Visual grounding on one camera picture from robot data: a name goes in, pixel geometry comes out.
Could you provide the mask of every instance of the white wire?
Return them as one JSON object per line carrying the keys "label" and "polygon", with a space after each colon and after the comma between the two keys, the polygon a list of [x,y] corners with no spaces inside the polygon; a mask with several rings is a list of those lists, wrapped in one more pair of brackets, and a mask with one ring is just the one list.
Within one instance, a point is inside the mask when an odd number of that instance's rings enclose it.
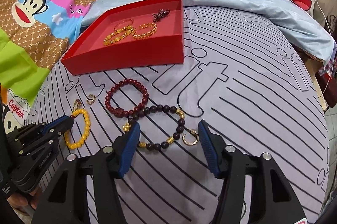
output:
{"label": "white wire", "polygon": [[[320,11],[322,12],[322,14],[323,14],[323,16],[324,16],[326,25],[327,25],[327,27],[328,27],[328,29],[329,29],[330,36],[332,37],[331,30],[330,30],[330,27],[329,27],[329,24],[328,24],[328,20],[326,19],[326,16],[325,16],[323,10],[321,9],[320,5],[318,4],[318,0],[316,0],[316,2],[317,2],[317,6],[319,7]],[[324,92],[326,91],[326,89],[327,89],[327,87],[328,87],[328,84],[329,84],[330,79],[331,79],[331,75],[332,75],[333,68],[334,68],[334,63],[332,62],[331,71],[329,71],[329,72],[330,72],[329,80],[328,80],[328,82],[327,82],[327,84],[326,84],[326,86],[325,86],[325,89],[324,89],[324,91],[323,91],[322,94],[324,94]]]}

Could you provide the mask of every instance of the red box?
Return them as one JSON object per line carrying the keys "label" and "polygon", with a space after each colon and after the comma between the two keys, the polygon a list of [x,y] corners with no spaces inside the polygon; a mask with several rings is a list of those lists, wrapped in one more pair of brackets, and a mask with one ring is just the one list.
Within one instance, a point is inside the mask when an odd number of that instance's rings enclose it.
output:
{"label": "red box", "polygon": [[[114,27],[133,19],[136,34],[144,23],[152,23],[152,13],[169,9],[170,14],[157,22],[157,32],[149,38],[136,40],[132,35],[112,45],[104,39]],[[103,70],[148,65],[181,64],[184,62],[182,0],[145,0],[106,11],[90,25],[63,56],[61,62],[73,75]]]}

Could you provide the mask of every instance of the metal screw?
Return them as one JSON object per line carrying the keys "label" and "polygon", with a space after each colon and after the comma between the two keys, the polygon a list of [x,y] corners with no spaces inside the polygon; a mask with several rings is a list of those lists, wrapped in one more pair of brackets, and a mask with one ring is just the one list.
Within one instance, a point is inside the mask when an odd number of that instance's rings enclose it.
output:
{"label": "metal screw", "polygon": [[74,153],[71,153],[70,155],[67,156],[68,161],[73,161],[76,159],[76,155]]}
{"label": "metal screw", "polygon": [[111,146],[105,146],[103,148],[104,153],[111,153],[113,151],[113,148]]}
{"label": "metal screw", "polygon": [[229,152],[229,153],[233,153],[233,152],[235,152],[235,147],[234,146],[232,146],[232,145],[227,145],[226,147],[225,147],[225,149],[226,149],[226,151],[227,152]]}
{"label": "metal screw", "polygon": [[270,160],[272,159],[272,156],[270,153],[263,153],[262,154],[262,157],[265,159],[265,160]]}

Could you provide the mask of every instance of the tiled floor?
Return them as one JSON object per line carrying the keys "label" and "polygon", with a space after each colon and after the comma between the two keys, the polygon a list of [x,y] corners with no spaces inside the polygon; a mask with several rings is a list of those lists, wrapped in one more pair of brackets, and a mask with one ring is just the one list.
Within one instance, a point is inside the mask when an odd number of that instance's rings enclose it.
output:
{"label": "tiled floor", "polygon": [[330,145],[330,168],[329,168],[329,178],[328,187],[326,193],[328,194],[332,186],[332,182],[335,176],[336,170],[336,160],[337,160],[337,106],[329,109],[325,113],[326,126],[328,128],[328,137]]}

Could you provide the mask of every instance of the red bead bracelet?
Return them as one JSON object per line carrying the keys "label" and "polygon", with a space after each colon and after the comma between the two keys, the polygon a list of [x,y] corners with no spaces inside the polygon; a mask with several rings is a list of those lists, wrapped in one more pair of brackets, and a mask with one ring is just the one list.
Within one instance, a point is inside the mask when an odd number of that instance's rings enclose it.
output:
{"label": "red bead bracelet", "polygon": [[[138,106],[134,107],[133,109],[129,111],[125,111],[123,108],[113,108],[110,104],[110,100],[114,93],[117,92],[121,87],[124,85],[132,84],[135,86],[141,93],[143,94],[143,98],[141,103],[138,104]],[[128,117],[129,115],[133,115],[135,112],[137,113],[140,109],[143,109],[145,105],[148,103],[148,97],[149,93],[147,92],[147,89],[142,85],[140,82],[138,82],[135,79],[125,79],[124,81],[120,81],[119,83],[115,84],[114,87],[111,88],[110,91],[107,92],[105,105],[107,110],[114,114],[115,117]]]}

